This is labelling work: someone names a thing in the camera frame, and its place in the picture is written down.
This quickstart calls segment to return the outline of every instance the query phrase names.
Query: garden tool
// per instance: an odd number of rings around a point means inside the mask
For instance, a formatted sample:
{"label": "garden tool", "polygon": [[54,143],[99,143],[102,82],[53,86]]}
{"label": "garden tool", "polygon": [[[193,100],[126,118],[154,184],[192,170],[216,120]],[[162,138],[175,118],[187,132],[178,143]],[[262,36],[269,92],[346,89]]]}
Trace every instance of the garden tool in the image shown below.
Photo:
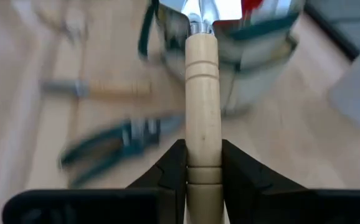
{"label": "garden tool", "polygon": [[123,159],[140,155],[145,149],[159,144],[164,135],[176,131],[183,121],[183,114],[127,119],[68,146],[59,158],[59,166],[65,169],[91,158],[91,166],[69,183],[70,188],[79,188]]}
{"label": "garden tool", "polygon": [[[222,84],[220,72],[231,73],[247,68],[268,68],[268,64],[287,59],[295,48],[294,41],[287,35],[299,9],[296,1],[266,0],[250,3],[241,0],[152,0],[147,8],[138,45],[141,58],[148,61],[149,27],[155,14],[158,31],[164,40],[162,60],[172,73],[185,80],[186,86],[186,145],[187,157],[187,207],[191,223],[221,223],[223,194],[221,184],[221,118],[220,88],[232,99],[233,81]],[[256,24],[250,18],[254,8],[272,7],[258,14]],[[244,22],[242,6],[249,22]],[[285,16],[276,16],[282,12]],[[170,62],[174,51],[175,58]],[[262,89],[272,83],[269,77],[253,79],[258,88],[249,88],[238,94],[233,101],[252,95],[254,98]]]}
{"label": "garden tool", "polygon": [[118,97],[146,97],[151,95],[151,84],[146,82],[101,82],[85,80],[44,80],[46,92],[70,94],[79,98],[109,100]]}
{"label": "garden tool", "polygon": [[[184,82],[186,39],[191,34],[191,26],[185,15],[166,7],[165,2],[151,1],[148,6],[138,50],[142,60],[156,63],[156,59],[148,55],[149,30],[155,18],[163,42],[160,61],[169,74]],[[204,2],[221,4],[220,1],[201,1],[201,4]],[[216,21],[212,26],[219,51],[222,116],[243,113],[281,74],[296,49],[297,42],[291,37],[290,29],[303,8],[300,0],[239,2],[242,5],[242,19]]]}

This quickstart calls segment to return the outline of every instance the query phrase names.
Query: metal ferrule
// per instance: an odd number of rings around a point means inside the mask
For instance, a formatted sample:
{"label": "metal ferrule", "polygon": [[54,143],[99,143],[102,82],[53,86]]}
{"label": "metal ferrule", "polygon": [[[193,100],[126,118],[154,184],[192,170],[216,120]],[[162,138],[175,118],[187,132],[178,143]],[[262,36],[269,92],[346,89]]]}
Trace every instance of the metal ferrule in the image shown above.
{"label": "metal ferrule", "polygon": [[42,89],[54,93],[68,93],[77,97],[89,95],[87,83],[81,80],[47,80],[42,82]]}
{"label": "metal ferrule", "polygon": [[214,35],[213,26],[202,23],[202,22],[192,22],[190,23],[191,35],[194,34],[212,34]]}

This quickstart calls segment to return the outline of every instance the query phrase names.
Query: light wooden floor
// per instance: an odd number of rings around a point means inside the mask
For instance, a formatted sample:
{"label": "light wooden floor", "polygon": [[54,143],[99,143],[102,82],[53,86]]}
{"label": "light wooden floor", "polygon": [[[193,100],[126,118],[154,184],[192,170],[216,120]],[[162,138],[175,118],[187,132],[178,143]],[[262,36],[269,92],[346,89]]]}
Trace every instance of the light wooden floor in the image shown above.
{"label": "light wooden floor", "polygon": [[[7,128],[27,133],[8,137],[6,134],[5,140],[0,141],[0,149],[7,152],[4,159],[0,158],[0,165],[5,164],[0,170],[11,170],[0,177],[0,185],[11,186],[0,188],[0,193],[6,191],[0,198],[0,206],[5,198],[22,189],[65,188],[68,176],[59,171],[56,164],[69,140],[129,115],[184,109],[183,86],[163,67],[145,65],[138,58],[136,43],[145,3],[72,0],[66,18],[81,29],[84,23],[88,24],[87,41],[72,46],[65,38],[58,39],[51,32],[38,30],[32,50],[26,47],[27,41],[16,34],[18,37],[13,39],[18,43],[14,46],[21,46],[21,50],[13,50],[17,57],[0,51],[0,61],[6,62],[0,68],[0,87],[3,83],[9,85],[7,91],[0,90],[0,98],[5,102],[1,107],[7,108],[0,111],[10,112],[10,119],[14,120],[0,119],[0,122],[5,122]],[[332,109],[326,100],[326,92],[348,69],[349,62],[307,16],[300,17],[293,32],[300,44],[291,62],[270,92],[247,114],[223,120],[223,138],[306,187],[360,189],[360,128]],[[159,50],[155,32],[150,46],[151,52]],[[21,75],[24,61],[28,62],[27,68]],[[39,115],[37,82],[42,73],[55,78],[97,78],[113,82],[150,79],[154,98],[149,102],[106,103],[46,96]],[[19,102],[16,109],[10,104],[13,95]],[[21,126],[22,123],[27,123],[27,128]],[[169,136],[158,148],[119,164],[87,187],[126,187],[183,136],[183,131]]]}

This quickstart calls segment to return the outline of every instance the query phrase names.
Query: wooden handle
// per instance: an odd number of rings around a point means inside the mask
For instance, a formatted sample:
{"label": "wooden handle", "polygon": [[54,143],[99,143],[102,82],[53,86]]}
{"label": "wooden handle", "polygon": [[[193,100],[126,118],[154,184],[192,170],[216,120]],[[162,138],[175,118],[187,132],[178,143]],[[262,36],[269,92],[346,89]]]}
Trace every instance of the wooden handle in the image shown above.
{"label": "wooden handle", "polygon": [[195,34],[186,41],[187,219],[192,224],[223,221],[217,54],[217,40],[211,34]]}
{"label": "wooden handle", "polygon": [[104,83],[89,82],[90,97],[116,98],[118,96],[148,96],[151,94],[150,83]]}
{"label": "wooden handle", "polygon": [[186,144],[188,166],[222,163],[217,40],[195,34],[186,41]]}

